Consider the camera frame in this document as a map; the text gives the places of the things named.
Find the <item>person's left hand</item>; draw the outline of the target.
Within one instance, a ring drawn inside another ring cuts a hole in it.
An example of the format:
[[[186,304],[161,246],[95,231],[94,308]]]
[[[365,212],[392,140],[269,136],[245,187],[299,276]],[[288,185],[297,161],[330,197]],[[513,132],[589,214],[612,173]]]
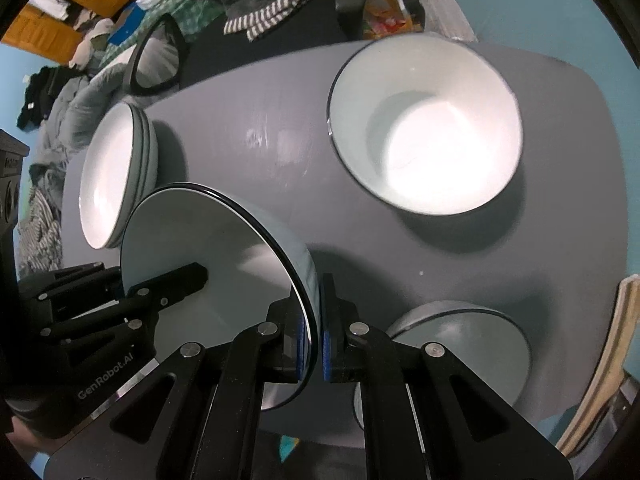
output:
[[[17,417],[11,419],[12,430],[6,435],[17,452],[28,462],[37,453],[51,455],[66,441],[62,439],[48,439],[33,434],[30,429]]]

